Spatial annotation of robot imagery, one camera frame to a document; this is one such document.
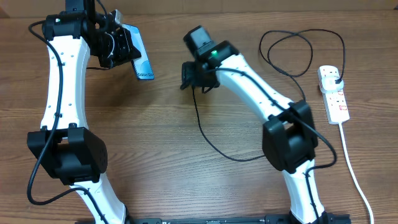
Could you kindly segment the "Samsung Galaxy smartphone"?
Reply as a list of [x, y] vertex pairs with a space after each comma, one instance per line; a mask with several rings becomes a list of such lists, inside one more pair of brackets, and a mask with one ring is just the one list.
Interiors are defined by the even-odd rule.
[[139, 29], [136, 26], [132, 26], [129, 24], [123, 24], [123, 27], [126, 28], [131, 33], [131, 40], [133, 46], [141, 54], [140, 57], [131, 60], [132, 67], [134, 69], [137, 79], [153, 80], [155, 76], [152, 71], [152, 67], [150, 65], [149, 58], [147, 56], [147, 52]]

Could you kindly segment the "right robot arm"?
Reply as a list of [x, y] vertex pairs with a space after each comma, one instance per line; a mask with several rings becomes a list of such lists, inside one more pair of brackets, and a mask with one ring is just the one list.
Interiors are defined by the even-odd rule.
[[262, 150], [284, 176], [290, 196], [289, 223], [327, 223], [314, 171], [318, 139], [312, 112], [304, 101], [293, 102], [268, 85], [227, 40], [217, 44], [198, 26], [183, 38], [194, 61], [182, 65], [182, 85], [203, 93], [225, 86], [237, 94], [260, 119]]

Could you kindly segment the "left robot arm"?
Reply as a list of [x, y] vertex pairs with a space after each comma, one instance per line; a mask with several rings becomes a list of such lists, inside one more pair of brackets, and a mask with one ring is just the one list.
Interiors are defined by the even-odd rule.
[[67, 1], [64, 11], [39, 22], [39, 39], [49, 52], [49, 88], [40, 129], [28, 133], [27, 146], [36, 167], [80, 195], [95, 223], [133, 223], [106, 175], [106, 145], [88, 127], [85, 77], [92, 56], [100, 70], [131, 63], [139, 80], [152, 80], [154, 73], [139, 29], [125, 24], [118, 10], [97, 12], [97, 5]]

